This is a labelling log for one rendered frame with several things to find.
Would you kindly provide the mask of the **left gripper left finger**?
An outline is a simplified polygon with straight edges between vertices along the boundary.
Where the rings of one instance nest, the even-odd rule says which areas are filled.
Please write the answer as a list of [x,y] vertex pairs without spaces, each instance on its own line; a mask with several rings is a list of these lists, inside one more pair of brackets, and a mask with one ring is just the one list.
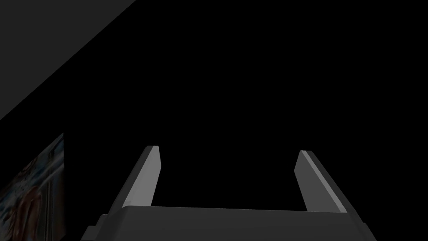
[[160,171],[159,146],[146,146],[115,198],[108,215],[126,206],[151,206]]

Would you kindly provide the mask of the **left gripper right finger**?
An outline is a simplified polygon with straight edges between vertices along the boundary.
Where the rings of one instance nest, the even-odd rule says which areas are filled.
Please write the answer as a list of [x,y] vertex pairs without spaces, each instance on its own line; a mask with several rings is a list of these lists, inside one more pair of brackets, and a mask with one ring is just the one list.
[[300,150],[294,173],[307,211],[354,213],[354,208],[311,151]]

